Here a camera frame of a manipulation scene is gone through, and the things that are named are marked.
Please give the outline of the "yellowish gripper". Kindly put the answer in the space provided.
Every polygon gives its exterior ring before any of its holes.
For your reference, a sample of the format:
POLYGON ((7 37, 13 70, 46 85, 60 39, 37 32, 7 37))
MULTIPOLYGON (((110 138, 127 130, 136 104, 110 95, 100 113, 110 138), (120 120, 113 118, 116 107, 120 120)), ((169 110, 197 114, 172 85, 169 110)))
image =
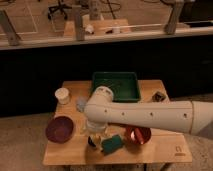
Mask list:
POLYGON ((85 124, 82 126, 81 133, 85 136, 98 136, 100 138, 107 138, 107 124, 92 122, 89 120, 85 121, 85 124))

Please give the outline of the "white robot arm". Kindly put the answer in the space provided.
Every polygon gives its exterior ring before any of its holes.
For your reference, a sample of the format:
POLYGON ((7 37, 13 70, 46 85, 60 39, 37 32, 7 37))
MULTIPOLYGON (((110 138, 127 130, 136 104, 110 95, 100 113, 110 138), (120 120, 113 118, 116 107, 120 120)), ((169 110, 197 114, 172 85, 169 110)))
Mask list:
POLYGON ((86 129, 102 133, 108 123, 186 133, 213 140, 213 102, 115 103, 113 92, 98 87, 87 101, 86 129))

